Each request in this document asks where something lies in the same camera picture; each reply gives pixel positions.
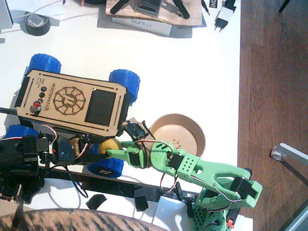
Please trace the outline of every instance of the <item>red button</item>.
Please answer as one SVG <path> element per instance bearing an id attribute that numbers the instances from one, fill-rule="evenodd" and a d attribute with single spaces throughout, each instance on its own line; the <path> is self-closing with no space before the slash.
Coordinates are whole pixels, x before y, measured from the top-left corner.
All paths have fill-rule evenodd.
<path id="1" fill-rule="evenodd" d="M 39 107 L 40 107 L 40 102 L 39 101 L 35 101 L 34 103 L 33 103 L 33 108 L 34 109 L 38 109 Z"/>

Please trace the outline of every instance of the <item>green robotic arm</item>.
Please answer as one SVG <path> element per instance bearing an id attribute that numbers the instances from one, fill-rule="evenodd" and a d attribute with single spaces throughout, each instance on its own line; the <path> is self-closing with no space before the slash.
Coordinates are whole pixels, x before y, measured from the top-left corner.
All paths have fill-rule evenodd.
<path id="1" fill-rule="evenodd" d="M 149 151 L 152 167 L 157 171 L 203 187 L 193 204 L 191 222 L 194 230 L 231 230 L 235 221 L 230 218 L 230 213 L 241 207 L 255 207 L 262 186 L 249 180 L 251 173 L 248 170 L 203 161 L 165 141 L 121 142 L 126 150 L 107 150 L 106 153 L 133 167 L 147 168 L 143 142 L 154 143 Z"/>

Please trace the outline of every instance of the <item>power adapter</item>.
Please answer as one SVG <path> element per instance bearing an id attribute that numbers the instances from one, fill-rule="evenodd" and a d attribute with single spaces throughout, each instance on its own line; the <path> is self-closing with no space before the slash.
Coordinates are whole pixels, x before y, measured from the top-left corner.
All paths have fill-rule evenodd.
<path id="1" fill-rule="evenodd" d="M 224 29 L 233 15 L 236 7 L 234 6 L 235 0 L 226 0 L 225 5 L 221 7 L 221 10 L 218 12 L 215 20 L 215 30 L 220 28 L 219 32 Z"/>

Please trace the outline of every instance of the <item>electronics board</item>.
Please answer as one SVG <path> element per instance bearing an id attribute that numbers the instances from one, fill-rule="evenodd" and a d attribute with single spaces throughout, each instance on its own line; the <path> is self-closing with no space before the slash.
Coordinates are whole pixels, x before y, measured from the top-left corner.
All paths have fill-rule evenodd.
<path id="1" fill-rule="evenodd" d="M 112 137 L 122 132 L 129 101 L 117 83 L 31 70 L 15 107 L 30 121 Z"/>

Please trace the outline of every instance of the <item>green perforated panel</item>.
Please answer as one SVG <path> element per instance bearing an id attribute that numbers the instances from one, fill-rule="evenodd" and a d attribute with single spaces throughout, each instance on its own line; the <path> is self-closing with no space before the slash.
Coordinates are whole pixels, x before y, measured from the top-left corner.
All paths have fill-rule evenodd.
<path id="1" fill-rule="evenodd" d="M 199 159 L 200 158 L 197 156 L 186 154 L 178 169 L 179 178 L 190 182 L 189 176 L 191 175 L 193 168 L 195 167 Z"/>

